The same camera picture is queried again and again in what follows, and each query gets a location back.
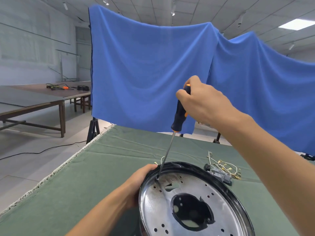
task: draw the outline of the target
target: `person's right hand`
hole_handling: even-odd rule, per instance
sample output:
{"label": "person's right hand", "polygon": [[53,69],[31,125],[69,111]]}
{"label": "person's right hand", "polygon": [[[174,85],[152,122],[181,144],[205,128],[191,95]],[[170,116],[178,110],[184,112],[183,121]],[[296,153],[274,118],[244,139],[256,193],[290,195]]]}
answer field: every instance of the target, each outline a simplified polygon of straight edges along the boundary
{"label": "person's right hand", "polygon": [[190,84],[191,94],[180,89],[177,91],[176,97],[186,112],[197,122],[210,124],[219,130],[221,124],[233,122],[244,115],[232,106],[222,92],[217,91],[211,85],[203,84],[198,76],[192,76],[185,83],[185,85],[187,84]]}

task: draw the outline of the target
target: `round metal base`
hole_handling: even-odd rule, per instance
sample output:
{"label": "round metal base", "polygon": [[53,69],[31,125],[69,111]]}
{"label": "round metal base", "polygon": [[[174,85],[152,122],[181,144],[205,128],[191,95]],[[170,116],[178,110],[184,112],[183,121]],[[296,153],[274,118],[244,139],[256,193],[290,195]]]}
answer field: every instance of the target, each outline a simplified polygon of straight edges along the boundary
{"label": "round metal base", "polygon": [[183,162],[157,167],[140,188],[143,236],[253,236],[254,229],[236,196],[214,176]]}

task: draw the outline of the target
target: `green tablecloth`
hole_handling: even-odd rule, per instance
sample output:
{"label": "green tablecloth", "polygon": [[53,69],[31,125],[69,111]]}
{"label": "green tablecloth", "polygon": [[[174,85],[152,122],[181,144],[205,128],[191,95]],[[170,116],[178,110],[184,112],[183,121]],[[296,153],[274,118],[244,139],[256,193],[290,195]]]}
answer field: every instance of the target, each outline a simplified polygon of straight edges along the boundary
{"label": "green tablecloth", "polygon": [[[35,192],[0,218],[0,235],[64,235],[101,199],[133,172],[160,162],[171,136],[115,126],[93,142]],[[264,185],[231,146],[175,137],[167,161],[184,161],[203,167],[208,151],[216,160],[242,170],[242,180],[230,189],[245,207],[257,236],[297,236]],[[111,235],[133,236],[137,209],[127,212]]]}

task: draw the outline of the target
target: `blue cloth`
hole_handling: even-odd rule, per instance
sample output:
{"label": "blue cloth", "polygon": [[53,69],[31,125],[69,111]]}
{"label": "blue cloth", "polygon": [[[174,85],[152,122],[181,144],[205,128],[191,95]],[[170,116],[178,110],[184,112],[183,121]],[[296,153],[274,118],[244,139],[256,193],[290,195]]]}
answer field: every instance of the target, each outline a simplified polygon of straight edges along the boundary
{"label": "blue cloth", "polygon": [[207,84],[295,151],[315,154],[315,64],[274,51],[253,32],[218,35]]}
{"label": "blue cloth", "polygon": [[[206,83],[217,32],[211,23],[148,25],[102,6],[89,8],[92,33],[92,115],[124,127],[170,132],[176,91],[192,75]],[[192,133],[188,117],[183,133]]]}
{"label": "blue cloth", "polygon": [[[285,57],[253,32],[225,39],[211,23],[159,27],[89,8],[92,115],[147,131],[171,131],[176,91],[192,75],[291,149],[315,154],[315,64]],[[182,133],[192,133],[188,117]]]}

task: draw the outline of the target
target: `black and orange screwdriver handle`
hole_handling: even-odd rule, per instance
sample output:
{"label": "black and orange screwdriver handle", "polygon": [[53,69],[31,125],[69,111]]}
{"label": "black and orange screwdriver handle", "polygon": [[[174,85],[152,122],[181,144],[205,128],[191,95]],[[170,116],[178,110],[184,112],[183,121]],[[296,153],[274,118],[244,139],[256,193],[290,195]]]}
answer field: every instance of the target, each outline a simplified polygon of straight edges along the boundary
{"label": "black and orange screwdriver handle", "polygon": [[[187,84],[184,87],[184,90],[187,92],[187,94],[190,94],[190,84]],[[185,122],[186,118],[187,118],[187,112],[184,109],[182,103],[178,100],[177,102],[177,109],[176,109],[176,113],[175,113],[175,119],[174,122],[171,126],[171,129],[174,132],[180,132],[181,128],[183,127],[183,123]]]}

